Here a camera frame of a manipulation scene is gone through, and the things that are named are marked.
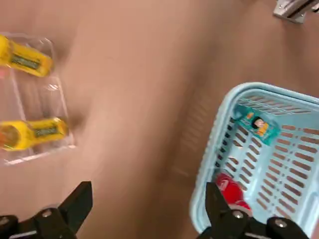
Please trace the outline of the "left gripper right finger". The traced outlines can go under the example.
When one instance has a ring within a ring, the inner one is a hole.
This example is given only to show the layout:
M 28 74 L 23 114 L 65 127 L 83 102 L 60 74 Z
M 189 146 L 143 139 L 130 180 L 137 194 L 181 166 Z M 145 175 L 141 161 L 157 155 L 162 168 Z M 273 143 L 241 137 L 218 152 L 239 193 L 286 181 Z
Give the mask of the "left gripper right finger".
M 205 208 L 211 223 L 199 239 L 308 239 L 293 221 L 271 217 L 263 224 L 240 209 L 231 209 L 217 185 L 206 184 Z

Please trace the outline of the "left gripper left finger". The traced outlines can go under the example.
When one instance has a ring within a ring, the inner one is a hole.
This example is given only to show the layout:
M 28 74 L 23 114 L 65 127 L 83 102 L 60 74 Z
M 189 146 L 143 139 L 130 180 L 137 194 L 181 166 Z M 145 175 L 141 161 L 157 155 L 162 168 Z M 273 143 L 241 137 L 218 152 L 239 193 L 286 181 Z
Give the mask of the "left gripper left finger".
M 93 207 L 90 181 L 81 182 L 58 206 L 45 208 L 20 221 L 15 215 L 1 215 L 2 239 L 75 239 Z

